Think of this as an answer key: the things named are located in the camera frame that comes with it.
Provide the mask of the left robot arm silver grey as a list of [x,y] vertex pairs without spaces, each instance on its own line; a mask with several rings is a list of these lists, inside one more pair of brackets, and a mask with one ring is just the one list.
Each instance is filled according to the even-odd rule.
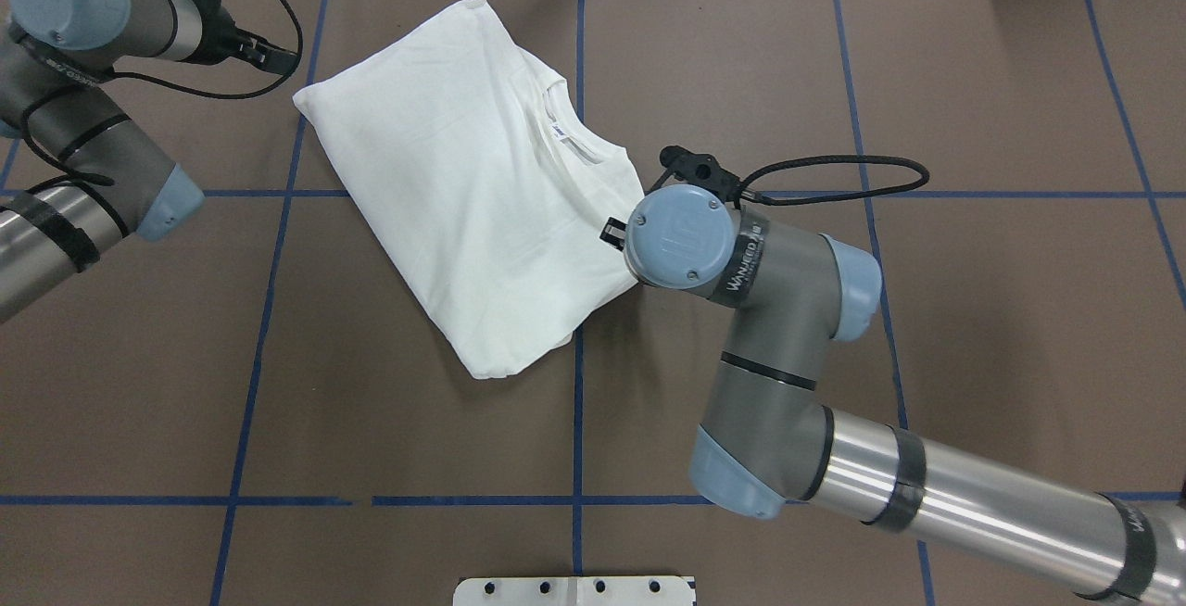
[[4,200],[4,323],[56,285],[93,269],[121,240],[157,242],[203,205],[198,184],[106,94],[141,79],[179,94],[213,93],[119,71],[125,57],[213,66],[228,58],[296,74],[289,50],[241,28],[223,0],[8,0],[4,20],[4,138],[55,178]]

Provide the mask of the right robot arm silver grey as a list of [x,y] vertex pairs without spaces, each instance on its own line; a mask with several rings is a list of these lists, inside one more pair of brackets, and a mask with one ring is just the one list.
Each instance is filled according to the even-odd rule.
[[[1144,199],[938,197],[783,208],[876,248],[886,313],[825,358],[835,412],[1182,513],[1182,299]],[[585,328],[584,569],[686,574],[703,605],[1076,605],[1077,591],[816,505],[691,504],[727,310],[640,286]]]

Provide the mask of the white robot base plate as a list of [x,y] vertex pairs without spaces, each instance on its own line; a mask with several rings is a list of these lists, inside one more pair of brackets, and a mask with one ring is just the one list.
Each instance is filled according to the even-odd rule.
[[691,578],[678,575],[472,578],[453,605],[699,605]]

